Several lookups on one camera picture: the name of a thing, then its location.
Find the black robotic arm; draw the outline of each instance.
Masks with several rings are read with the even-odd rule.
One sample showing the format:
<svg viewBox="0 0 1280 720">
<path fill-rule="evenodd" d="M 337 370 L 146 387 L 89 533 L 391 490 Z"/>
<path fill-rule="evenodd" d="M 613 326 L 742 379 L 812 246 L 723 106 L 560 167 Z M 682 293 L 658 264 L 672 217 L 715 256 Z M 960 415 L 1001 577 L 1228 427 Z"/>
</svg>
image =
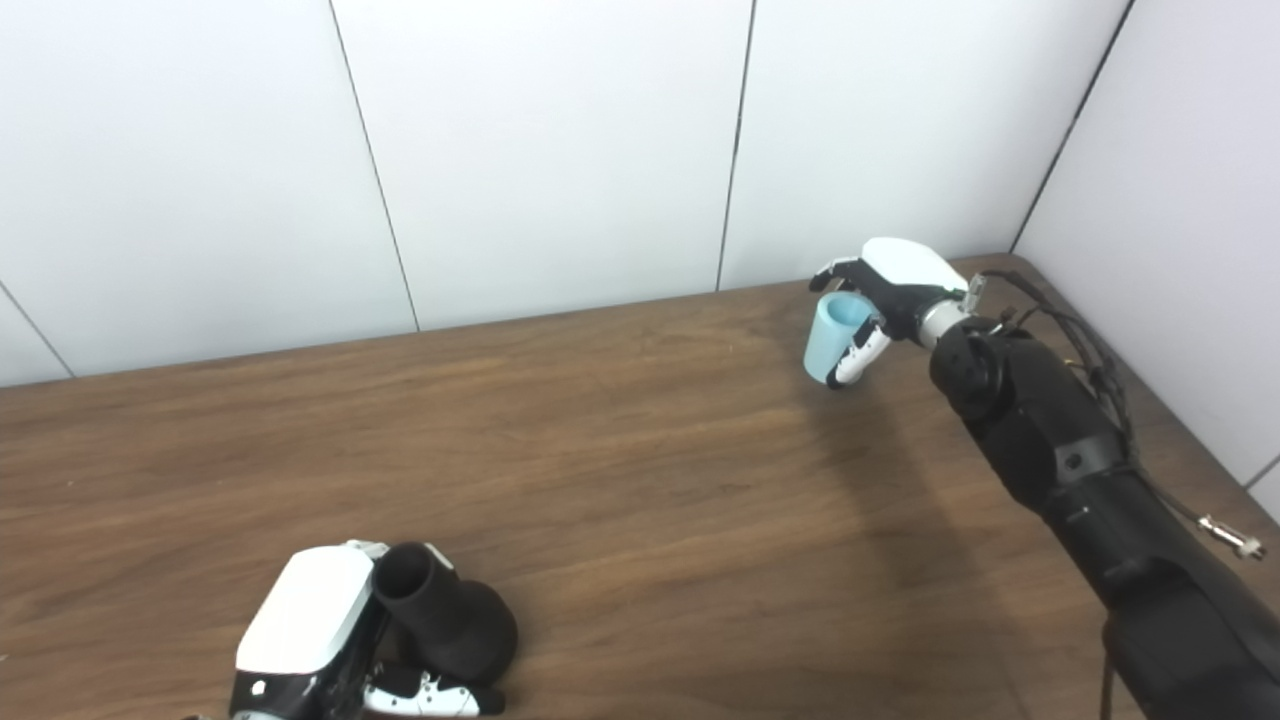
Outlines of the black robotic arm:
<svg viewBox="0 0 1280 720">
<path fill-rule="evenodd" d="M 910 241 L 872 240 L 861 258 L 819 272 L 810 290 L 835 278 L 882 309 L 887 336 L 932 351 L 934 386 L 1009 493 L 1044 520 L 1106 606 L 1108 666 L 1147 717 L 1280 717 L 1280 623 L 1142 471 L 1106 368 L 1087 368 L 1091 391 L 1007 318 L 974 315 L 983 281 L 965 290 L 945 260 Z M 1064 329 L 1073 336 L 1092 334 L 1070 320 L 1075 327 Z M 874 356 L 856 350 L 845 360 L 861 360 L 860 373 Z M 1196 520 L 1236 555 L 1261 559 L 1256 539 L 1208 516 Z"/>
</svg>

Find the wooden table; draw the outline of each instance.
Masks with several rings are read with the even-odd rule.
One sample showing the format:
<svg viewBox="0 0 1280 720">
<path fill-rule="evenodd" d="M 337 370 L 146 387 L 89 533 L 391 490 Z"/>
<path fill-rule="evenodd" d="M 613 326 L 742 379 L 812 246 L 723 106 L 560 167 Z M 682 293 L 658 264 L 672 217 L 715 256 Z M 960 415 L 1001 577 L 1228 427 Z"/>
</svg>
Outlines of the wooden table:
<svg viewBox="0 0 1280 720">
<path fill-rule="evenodd" d="M 0 392 L 0 717 L 221 716 L 284 561 L 347 538 L 431 541 L 503 593 L 513 719 L 1092 716 L 1084 582 L 922 350 L 805 375 L 813 305 L 786 283 Z M 1132 393 L 1153 473 L 1280 547 Z M 1233 564 L 1280 605 L 1280 561 Z"/>
</svg>

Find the black cup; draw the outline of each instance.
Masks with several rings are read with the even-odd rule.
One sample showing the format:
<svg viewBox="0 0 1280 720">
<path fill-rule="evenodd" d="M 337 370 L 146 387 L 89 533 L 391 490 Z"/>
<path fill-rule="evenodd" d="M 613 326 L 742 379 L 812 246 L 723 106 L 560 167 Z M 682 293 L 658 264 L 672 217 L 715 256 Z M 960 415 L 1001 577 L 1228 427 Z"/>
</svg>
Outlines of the black cup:
<svg viewBox="0 0 1280 720">
<path fill-rule="evenodd" d="M 516 618 L 484 583 L 460 580 L 425 544 L 387 551 L 374 594 L 396 620 L 401 660 L 465 683 L 490 684 L 516 655 Z"/>
</svg>

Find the cable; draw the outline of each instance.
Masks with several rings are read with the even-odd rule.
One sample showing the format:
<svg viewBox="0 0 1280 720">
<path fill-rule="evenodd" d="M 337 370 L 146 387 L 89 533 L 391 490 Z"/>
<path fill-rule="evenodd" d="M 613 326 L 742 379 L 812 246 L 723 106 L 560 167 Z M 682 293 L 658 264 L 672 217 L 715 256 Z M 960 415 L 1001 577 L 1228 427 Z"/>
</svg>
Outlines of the cable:
<svg viewBox="0 0 1280 720">
<path fill-rule="evenodd" d="M 1111 720 L 1111 697 L 1115 694 L 1116 666 L 1111 662 L 1111 653 L 1103 651 L 1102 656 L 1102 701 L 1098 710 L 1100 720 Z"/>
<path fill-rule="evenodd" d="M 1119 364 L 1106 343 L 1102 342 L 1102 338 L 1080 318 L 1059 310 L 1041 288 L 1036 287 L 1036 284 L 1016 270 L 987 270 L 982 274 L 1004 279 L 1036 302 L 1034 306 L 1023 313 L 1015 327 L 1020 328 L 1036 313 L 1043 313 L 1053 318 L 1059 328 L 1061 328 L 1062 334 L 1066 336 L 1068 342 L 1071 343 L 1075 354 L 1080 356 L 1089 387 L 1093 388 L 1094 395 L 1120 428 L 1126 445 L 1129 445 L 1130 460 L 1138 466 L 1133 421 L 1129 418 L 1129 405 L 1125 397 L 1124 383 L 1119 378 Z"/>
</svg>

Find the connector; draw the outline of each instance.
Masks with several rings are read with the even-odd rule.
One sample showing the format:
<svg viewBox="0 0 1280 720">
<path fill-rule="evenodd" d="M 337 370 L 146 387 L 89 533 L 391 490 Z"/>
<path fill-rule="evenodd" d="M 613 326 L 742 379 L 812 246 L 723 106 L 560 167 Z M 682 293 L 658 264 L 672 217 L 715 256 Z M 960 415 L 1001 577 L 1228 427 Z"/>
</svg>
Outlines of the connector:
<svg viewBox="0 0 1280 720">
<path fill-rule="evenodd" d="M 1196 527 L 1201 530 L 1208 533 L 1208 537 L 1216 539 L 1217 542 L 1231 548 L 1239 559 L 1252 557 L 1254 560 L 1262 560 L 1267 556 L 1267 548 L 1262 547 L 1262 542 L 1253 536 L 1245 536 L 1244 533 L 1236 530 L 1235 528 L 1219 523 L 1213 518 L 1204 515 L 1199 520 L 1196 520 Z"/>
<path fill-rule="evenodd" d="M 964 299 L 960 301 L 960 311 L 965 315 L 973 315 L 984 290 L 987 290 L 987 275 L 979 273 L 969 281 L 969 290 L 965 291 Z"/>
</svg>

